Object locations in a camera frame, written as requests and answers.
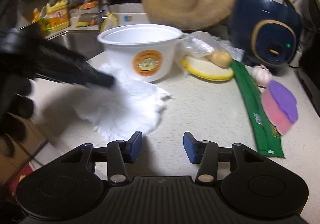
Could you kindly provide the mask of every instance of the blue gripper pad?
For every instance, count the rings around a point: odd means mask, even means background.
[[[129,154],[133,163],[136,161],[142,147],[142,132],[137,130],[127,141],[127,144],[131,145]]]
[[[193,135],[190,132],[185,132],[183,134],[183,147],[187,153],[190,163],[192,164],[196,163],[196,143],[198,143],[198,141],[193,137]]]

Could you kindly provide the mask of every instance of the green package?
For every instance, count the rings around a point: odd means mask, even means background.
[[[264,156],[284,158],[281,135],[264,112],[258,87],[243,63],[233,60],[231,68],[247,108],[258,152]]]

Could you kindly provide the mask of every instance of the orange label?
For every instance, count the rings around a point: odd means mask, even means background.
[[[141,76],[152,76],[161,67],[162,55],[157,50],[145,50],[137,54],[132,60],[135,72]]]
[[[49,27],[54,27],[69,21],[67,9],[48,13]]]

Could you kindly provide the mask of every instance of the white paper towel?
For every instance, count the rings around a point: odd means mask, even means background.
[[[92,86],[74,109],[79,118],[94,125],[107,142],[128,140],[136,130],[144,135],[156,128],[163,99],[171,95],[148,82],[130,79],[123,70],[105,63],[100,71],[116,78],[112,89]]]

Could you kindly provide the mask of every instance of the kitchen sink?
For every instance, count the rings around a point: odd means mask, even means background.
[[[67,30],[49,40],[80,53],[89,60],[103,52],[103,46],[97,40],[98,35],[98,30]]]

